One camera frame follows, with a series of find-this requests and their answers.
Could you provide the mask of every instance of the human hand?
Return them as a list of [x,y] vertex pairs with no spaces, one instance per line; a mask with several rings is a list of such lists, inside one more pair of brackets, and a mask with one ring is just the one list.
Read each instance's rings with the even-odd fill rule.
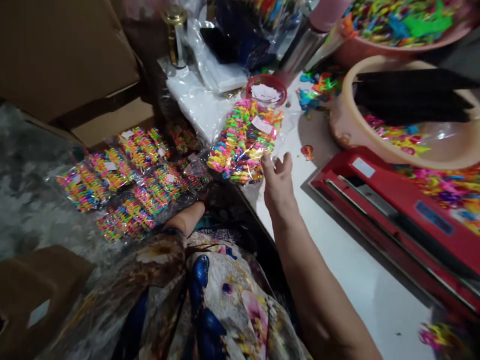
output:
[[265,205],[270,215],[287,215],[297,210],[292,184],[292,155],[287,152],[283,162],[277,158],[274,166],[270,153],[265,153],[261,165],[265,176]]

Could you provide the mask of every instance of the floral skirt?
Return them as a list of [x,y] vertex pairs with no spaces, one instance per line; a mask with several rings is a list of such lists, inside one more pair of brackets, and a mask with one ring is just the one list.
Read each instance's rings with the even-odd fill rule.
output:
[[[131,321],[143,295],[141,322]],[[49,359],[112,359],[135,326],[132,359],[311,359],[260,265],[227,230],[166,230],[138,244],[83,300]]]

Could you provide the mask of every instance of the gray rug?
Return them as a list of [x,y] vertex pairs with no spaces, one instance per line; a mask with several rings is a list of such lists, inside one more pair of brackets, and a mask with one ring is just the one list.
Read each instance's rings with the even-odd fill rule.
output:
[[87,289],[118,262],[122,244],[107,244],[95,221],[79,213],[47,176],[67,170],[74,145],[0,106],[0,260],[53,244],[96,265]]

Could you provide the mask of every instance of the sticker label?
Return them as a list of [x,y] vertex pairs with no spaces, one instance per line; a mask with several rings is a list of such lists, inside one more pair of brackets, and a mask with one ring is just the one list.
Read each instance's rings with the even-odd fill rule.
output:
[[40,320],[42,320],[45,317],[45,315],[47,315],[47,313],[49,312],[49,307],[50,307],[50,299],[48,299],[39,307],[37,307],[35,310],[33,310],[30,313],[30,319],[28,319],[28,324],[26,328],[29,329],[33,325],[38,323]]
[[434,224],[437,228],[442,230],[447,235],[452,235],[455,231],[454,227],[450,225],[443,217],[433,211],[426,203],[419,201],[415,205],[415,209]]
[[131,130],[128,130],[128,131],[125,131],[123,132],[121,135],[125,138],[125,139],[128,139],[129,137],[131,137],[134,133],[131,131]]
[[107,170],[110,170],[110,171],[117,170],[117,167],[115,166],[115,164],[113,162],[106,162],[105,167],[106,167]]
[[263,122],[262,119],[258,117],[258,115],[253,118],[251,124],[258,130],[263,131],[267,134],[270,134],[272,132],[272,129],[274,128],[272,125]]
[[368,165],[360,157],[357,157],[351,165],[369,179],[373,174],[375,174],[375,169]]

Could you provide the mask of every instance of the plastic bag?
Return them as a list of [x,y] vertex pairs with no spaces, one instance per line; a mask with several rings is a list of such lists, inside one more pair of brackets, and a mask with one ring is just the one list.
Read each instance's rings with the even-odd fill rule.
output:
[[234,183],[254,184],[263,177],[260,160],[274,150],[283,112],[259,106],[255,99],[237,102],[211,149],[207,166]]
[[117,135],[115,140],[142,174],[161,162],[159,149],[141,127],[124,131]]
[[156,220],[142,207],[134,196],[125,196],[112,213],[120,229],[128,236],[138,237],[157,226]]
[[194,150],[200,150],[201,145],[197,137],[192,133],[183,119],[177,118],[175,123],[168,121],[166,128],[168,134],[175,142],[176,150],[180,154],[188,154]]
[[169,78],[166,85],[172,97],[178,101],[183,115],[193,125],[198,138],[204,145],[213,143],[235,99],[221,97],[209,91],[192,71],[188,71],[184,76]]
[[249,69],[275,61],[272,45],[301,18],[303,0],[274,3],[245,0],[218,0],[216,20],[223,34],[238,52],[238,63]]
[[99,209],[111,196],[103,182],[83,162],[46,181],[50,183],[53,179],[81,213]]
[[148,136],[153,140],[155,144],[158,154],[164,160],[168,161],[174,154],[172,147],[164,140],[164,137],[160,133],[160,131],[156,127],[152,127],[148,130]]
[[109,244],[116,243],[125,236],[125,228],[113,216],[113,209],[102,209],[94,214],[95,222],[102,236]]
[[242,67],[237,63],[219,63],[205,44],[200,29],[214,28],[215,26],[211,22],[200,22],[196,19],[189,19],[187,26],[188,44],[195,56],[198,71],[207,89],[215,94],[221,94],[246,86],[248,79]]
[[105,152],[93,153],[88,159],[91,167],[112,192],[120,190],[139,178],[125,156],[113,147]]
[[183,193],[189,191],[188,182],[171,164],[160,165],[152,171],[152,175],[173,200],[177,200]]
[[193,190],[195,190],[196,192],[201,193],[207,189],[213,178],[208,172],[204,171],[203,169],[201,169],[200,171],[195,171],[195,167],[190,166],[192,162],[197,162],[197,158],[198,153],[193,152],[188,157],[181,159],[177,165],[183,172],[183,176],[189,182],[190,187],[193,188]]
[[157,222],[166,220],[172,196],[155,179],[150,178],[143,185],[134,185],[131,192]]

